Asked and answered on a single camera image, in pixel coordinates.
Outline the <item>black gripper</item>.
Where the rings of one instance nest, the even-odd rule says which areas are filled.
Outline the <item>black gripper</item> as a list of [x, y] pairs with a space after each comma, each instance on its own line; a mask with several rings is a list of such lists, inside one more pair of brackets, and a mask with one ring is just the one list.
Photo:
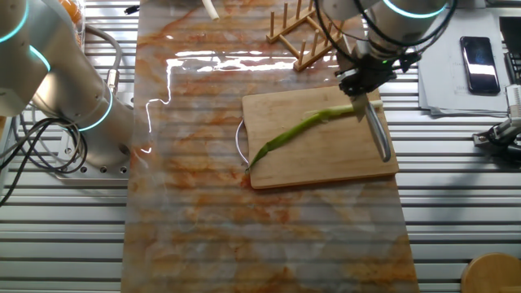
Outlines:
[[384, 83], [396, 78], [392, 64], [388, 60], [376, 59], [372, 55], [363, 55], [355, 63], [341, 53], [336, 53], [339, 70], [336, 77], [339, 88], [348, 96], [358, 96], [378, 89]]

